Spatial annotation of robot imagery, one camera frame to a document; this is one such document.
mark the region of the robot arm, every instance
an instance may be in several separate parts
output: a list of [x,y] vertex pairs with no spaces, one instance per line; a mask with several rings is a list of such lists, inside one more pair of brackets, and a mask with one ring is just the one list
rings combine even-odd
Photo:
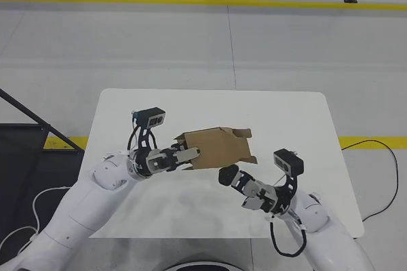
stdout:
[[199,156],[197,148],[182,144],[163,150],[154,144],[153,150],[147,138],[152,127],[163,123],[164,111],[152,108],[137,114],[134,119],[135,131],[140,129],[139,148],[108,155],[84,173],[64,195],[45,229],[22,253],[0,266],[0,271],[62,270],[82,242],[108,222],[137,183],[153,174],[173,171]]
[[363,250],[319,196],[297,189],[297,176],[303,173],[303,161],[285,149],[274,152],[274,161],[286,174],[283,186],[270,186],[255,180],[240,171],[237,165],[222,168],[218,180],[247,197],[242,207],[261,209],[285,221],[300,249],[293,254],[281,252],[271,222],[271,239],[276,251],[286,257],[296,257],[303,252],[315,271],[374,270]]

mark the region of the cardboard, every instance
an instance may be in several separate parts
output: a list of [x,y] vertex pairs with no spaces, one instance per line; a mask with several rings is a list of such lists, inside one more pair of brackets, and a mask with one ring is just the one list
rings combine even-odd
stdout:
[[185,142],[188,148],[197,147],[200,150],[200,155],[191,160],[192,166],[186,169],[209,169],[227,167],[238,161],[257,164],[256,157],[250,154],[247,141],[251,137],[250,129],[215,127],[186,132],[175,140]]

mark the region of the white table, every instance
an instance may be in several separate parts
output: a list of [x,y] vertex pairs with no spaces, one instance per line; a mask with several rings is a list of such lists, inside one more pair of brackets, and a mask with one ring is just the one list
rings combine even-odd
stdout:
[[[158,106],[164,124],[153,129],[159,148],[184,131],[210,127],[250,128],[258,164],[238,165],[255,178],[274,183],[282,171],[273,151],[297,151],[305,162],[299,186],[317,192],[353,237],[363,223],[324,95],[313,92],[106,89],[101,93],[81,172],[109,152],[125,150],[132,110]],[[268,238],[262,211],[243,209],[244,196],[218,183],[217,169],[165,172],[133,189],[110,221],[92,237]],[[276,238],[287,238],[283,222]]]

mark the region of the white cable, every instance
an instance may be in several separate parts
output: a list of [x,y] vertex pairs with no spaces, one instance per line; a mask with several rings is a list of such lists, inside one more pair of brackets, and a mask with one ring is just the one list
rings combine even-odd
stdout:
[[1,241],[1,243],[0,243],[0,250],[1,250],[1,246],[3,246],[3,243],[4,243],[11,235],[13,235],[15,232],[17,232],[17,231],[19,231],[19,230],[24,230],[24,229],[27,229],[27,228],[30,228],[30,229],[32,229],[32,230],[34,230],[34,231],[36,232],[36,229],[35,229],[34,227],[32,227],[32,226],[25,226],[25,227],[16,229],[16,230],[14,230],[13,232],[9,233],[9,234]]
[[35,215],[36,225],[37,225],[37,227],[36,227],[36,229],[37,229],[36,230],[36,235],[39,234],[39,227],[40,227],[40,225],[39,225],[39,217],[38,217],[38,214],[36,213],[36,209],[35,209],[35,203],[36,203],[36,200],[38,199],[38,196],[41,196],[43,193],[51,191],[51,190],[61,190],[61,189],[69,189],[69,188],[71,188],[71,187],[61,186],[61,187],[48,188],[48,189],[45,189],[44,191],[40,192],[39,194],[37,194],[36,197],[33,199],[32,210],[33,210],[33,214]]
[[69,189],[69,188],[71,188],[71,187],[61,186],[61,187],[48,188],[48,189],[45,189],[44,191],[41,191],[39,194],[37,194],[36,197],[33,199],[33,202],[32,202],[32,210],[33,210],[33,214],[35,215],[37,227],[34,228],[34,227],[32,227],[32,226],[25,226],[25,227],[16,229],[16,230],[14,230],[13,232],[9,233],[9,234],[1,241],[1,243],[0,243],[0,250],[1,250],[1,247],[3,246],[3,243],[4,243],[11,235],[13,235],[15,232],[17,232],[17,231],[19,231],[19,230],[26,229],[26,228],[31,228],[32,230],[35,231],[34,235],[32,235],[32,237],[30,237],[30,240],[29,240],[26,244],[24,244],[24,245],[21,247],[21,249],[18,251],[18,254],[17,254],[17,255],[19,255],[26,247],[28,247],[28,246],[32,243],[32,241],[36,238],[36,236],[38,236],[38,234],[39,234],[39,229],[40,229],[39,217],[38,217],[38,214],[37,214],[36,209],[35,209],[35,203],[36,203],[36,200],[38,199],[38,197],[41,196],[44,192],[47,192],[47,191],[51,191],[51,190],[61,190],[61,189]]

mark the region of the floor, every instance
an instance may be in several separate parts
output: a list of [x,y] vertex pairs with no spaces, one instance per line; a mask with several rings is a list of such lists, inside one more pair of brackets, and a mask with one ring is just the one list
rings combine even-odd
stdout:
[[[0,87],[67,136],[89,134],[108,87],[320,91],[339,136],[407,136],[407,12],[0,3]],[[0,100],[0,122],[23,121]],[[407,270],[407,150],[395,154],[398,197],[357,240],[376,270]],[[391,155],[344,155],[362,215],[383,207]],[[311,270],[267,239],[90,239],[67,270],[158,271],[184,258]]]

